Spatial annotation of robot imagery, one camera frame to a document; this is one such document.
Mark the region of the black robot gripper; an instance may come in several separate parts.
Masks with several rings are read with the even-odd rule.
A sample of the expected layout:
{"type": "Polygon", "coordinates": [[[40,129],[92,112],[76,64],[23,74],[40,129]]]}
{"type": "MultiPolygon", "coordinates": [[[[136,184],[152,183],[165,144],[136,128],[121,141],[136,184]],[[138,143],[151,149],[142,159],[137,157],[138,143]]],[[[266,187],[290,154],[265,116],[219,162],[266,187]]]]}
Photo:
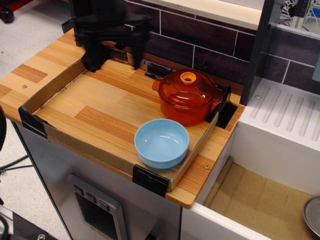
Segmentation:
{"type": "MultiPolygon", "coordinates": [[[[70,0],[71,19],[78,46],[85,39],[129,42],[133,67],[138,69],[143,58],[145,43],[151,38],[149,15],[129,12],[124,0],[70,0]]],[[[107,55],[101,43],[86,43],[83,64],[96,72],[106,62],[107,55]]]]}

